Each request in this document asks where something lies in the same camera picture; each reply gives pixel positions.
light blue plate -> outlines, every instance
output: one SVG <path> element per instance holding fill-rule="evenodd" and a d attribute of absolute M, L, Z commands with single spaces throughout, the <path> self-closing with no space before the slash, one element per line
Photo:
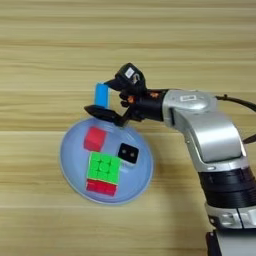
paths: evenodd
<path fill-rule="evenodd" d="M 116 156 L 121 143 L 139 149 L 135 165 L 122 162 L 118 189 L 114 197 L 85 189 L 90 151 L 84 149 L 84 137 L 91 126 L 107 131 L 102 152 Z M 90 118 L 75 124 L 65 134 L 60 148 L 60 165 L 70 186 L 80 195 L 98 203 L 123 204 L 140 196 L 153 175 L 153 156 L 146 141 L 131 127 L 119 128 L 112 123 Z"/>

red block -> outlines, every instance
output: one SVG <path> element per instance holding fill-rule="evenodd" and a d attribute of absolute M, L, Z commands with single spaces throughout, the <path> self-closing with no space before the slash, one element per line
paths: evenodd
<path fill-rule="evenodd" d="M 91 127 L 85 136 L 84 148 L 90 151 L 100 152 L 104 145 L 106 134 L 107 132 L 104 130 L 94 126 Z"/>
<path fill-rule="evenodd" d="M 116 190 L 117 190 L 117 185 L 108 183 L 105 190 L 105 194 L 109 196 L 114 196 L 116 193 Z"/>
<path fill-rule="evenodd" d="M 101 193 L 101 194 L 105 194 L 107 184 L 108 184 L 107 182 L 98 180 L 97 181 L 97 192 Z"/>
<path fill-rule="evenodd" d="M 86 190 L 96 192 L 97 191 L 97 181 L 87 179 L 87 181 L 86 181 Z"/>
<path fill-rule="evenodd" d="M 117 190 L 117 185 L 100 180 L 87 179 L 86 190 L 101 193 L 104 195 L 114 196 Z"/>

